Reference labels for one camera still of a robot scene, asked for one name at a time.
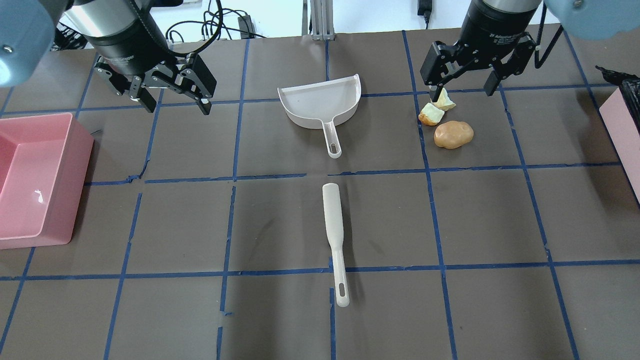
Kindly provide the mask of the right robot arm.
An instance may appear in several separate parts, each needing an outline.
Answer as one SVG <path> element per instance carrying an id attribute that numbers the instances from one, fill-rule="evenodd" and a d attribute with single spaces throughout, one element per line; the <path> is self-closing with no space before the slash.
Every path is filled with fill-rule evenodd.
<path id="1" fill-rule="evenodd" d="M 491 69 L 483 86 L 491 96 L 503 80 L 521 75 L 530 60 L 540 68 L 564 31 L 586 40 L 603 40 L 637 28 L 639 6 L 637 0 L 473 0 L 457 42 L 432 43 L 420 75 L 429 87 L 430 100 L 436 102 L 451 80 Z M 533 38 L 526 30 L 539 7 L 542 17 L 550 11 L 560 22 L 542 54 L 542 34 Z"/>

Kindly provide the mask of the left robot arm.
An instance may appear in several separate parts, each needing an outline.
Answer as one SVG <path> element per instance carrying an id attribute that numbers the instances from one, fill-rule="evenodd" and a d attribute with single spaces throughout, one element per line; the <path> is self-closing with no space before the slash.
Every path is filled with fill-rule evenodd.
<path id="1" fill-rule="evenodd" d="M 157 100 L 150 88 L 167 89 L 194 100 L 207 116 L 217 80 L 201 52 L 219 36 L 222 23 L 201 46 L 177 52 L 153 19 L 155 0 L 3 0 L 0 3 L 1 86 L 32 77 L 55 43 L 66 17 L 96 50 L 96 70 L 116 96 L 128 96 L 147 112 Z"/>

